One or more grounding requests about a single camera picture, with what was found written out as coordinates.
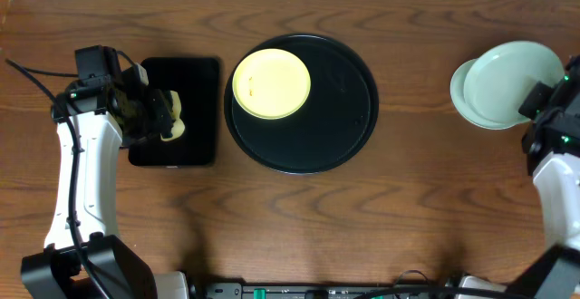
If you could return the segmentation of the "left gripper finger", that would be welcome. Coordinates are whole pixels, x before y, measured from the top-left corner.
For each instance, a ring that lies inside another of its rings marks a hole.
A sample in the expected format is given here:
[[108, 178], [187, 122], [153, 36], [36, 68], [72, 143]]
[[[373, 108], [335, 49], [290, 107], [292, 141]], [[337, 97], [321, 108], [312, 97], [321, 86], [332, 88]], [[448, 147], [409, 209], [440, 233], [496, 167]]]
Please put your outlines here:
[[168, 139], [173, 136], [173, 98], [170, 91], [154, 89], [152, 91], [152, 106], [154, 112], [154, 125], [162, 138]]
[[137, 63], [124, 70], [121, 78], [126, 91], [144, 91], [149, 86], [147, 72]]

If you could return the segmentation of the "green yellow sponge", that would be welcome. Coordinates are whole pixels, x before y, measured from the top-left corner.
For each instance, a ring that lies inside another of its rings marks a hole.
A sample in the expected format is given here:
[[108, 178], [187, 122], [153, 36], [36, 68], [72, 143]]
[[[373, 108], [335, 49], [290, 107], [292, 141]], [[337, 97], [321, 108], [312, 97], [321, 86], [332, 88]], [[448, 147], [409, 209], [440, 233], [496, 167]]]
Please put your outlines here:
[[160, 139], [164, 142], [170, 142], [178, 139], [183, 135], [186, 129], [185, 123], [181, 119], [182, 104], [179, 94], [175, 91], [170, 91], [169, 94], [171, 95], [171, 103], [172, 103], [171, 117], [173, 119], [173, 124], [170, 130], [171, 136], [160, 137]]

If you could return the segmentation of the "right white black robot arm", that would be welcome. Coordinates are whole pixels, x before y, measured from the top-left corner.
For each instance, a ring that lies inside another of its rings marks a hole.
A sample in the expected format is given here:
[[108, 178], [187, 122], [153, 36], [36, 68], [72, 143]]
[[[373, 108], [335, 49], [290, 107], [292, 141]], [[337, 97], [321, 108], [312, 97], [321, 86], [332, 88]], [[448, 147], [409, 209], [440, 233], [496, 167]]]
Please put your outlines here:
[[451, 298], [569, 298], [579, 290], [579, 58], [554, 86], [536, 85], [519, 112], [527, 171], [540, 198], [547, 250], [508, 285], [461, 277]]

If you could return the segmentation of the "light blue plate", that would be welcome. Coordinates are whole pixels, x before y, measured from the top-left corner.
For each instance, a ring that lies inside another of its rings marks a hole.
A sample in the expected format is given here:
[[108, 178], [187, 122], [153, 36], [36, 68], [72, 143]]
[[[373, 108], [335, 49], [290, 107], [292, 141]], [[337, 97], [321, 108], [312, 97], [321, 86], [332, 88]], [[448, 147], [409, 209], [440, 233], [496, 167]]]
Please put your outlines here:
[[503, 43], [476, 60], [464, 84], [465, 102], [494, 122], [527, 118], [518, 109], [534, 86], [538, 82], [555, 86], [565, 75], [559, 57], [536, 42]]
[[465, 102], [463, 90], [467, 74], [476, 59], [469, 60], [463, 63], [452, 75], [449, 87], [451, 101], [459, 113], [469, 123], [487, 130], [506, 130], [518, 124], [528, 122], [527, 118], [517, 119], [515, 122], [494, 122], [482, 118], [474, 110], [472, 110]]

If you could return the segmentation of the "yellow plate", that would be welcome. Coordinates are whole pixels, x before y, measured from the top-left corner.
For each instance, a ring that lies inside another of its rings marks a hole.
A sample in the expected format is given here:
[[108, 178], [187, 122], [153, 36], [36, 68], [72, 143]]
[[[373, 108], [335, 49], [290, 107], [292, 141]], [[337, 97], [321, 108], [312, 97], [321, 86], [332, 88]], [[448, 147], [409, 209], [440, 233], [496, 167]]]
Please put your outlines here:
[[237, 104], [264, 120], [282, 119], [298, 111], [310, 94], [311, 84], [303, 61], [295, 54], [275, 48], [249, 54], [232, 77]]

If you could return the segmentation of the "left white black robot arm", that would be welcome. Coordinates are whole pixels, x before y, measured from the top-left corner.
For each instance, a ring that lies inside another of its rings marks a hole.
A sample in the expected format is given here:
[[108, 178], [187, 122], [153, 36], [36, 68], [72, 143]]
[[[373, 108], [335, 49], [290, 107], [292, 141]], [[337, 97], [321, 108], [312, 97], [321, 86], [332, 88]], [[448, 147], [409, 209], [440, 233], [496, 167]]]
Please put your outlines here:
[[154, 275], [119, 238], [120, 149], [173, 127], [175, 93], [149, 86], [144, 68], [78, 63], [67, 89], [49, 98], [61, 146], [53, 222], [40, 254], [22, 260], [34, 298], [187, 298], [182, 272]]

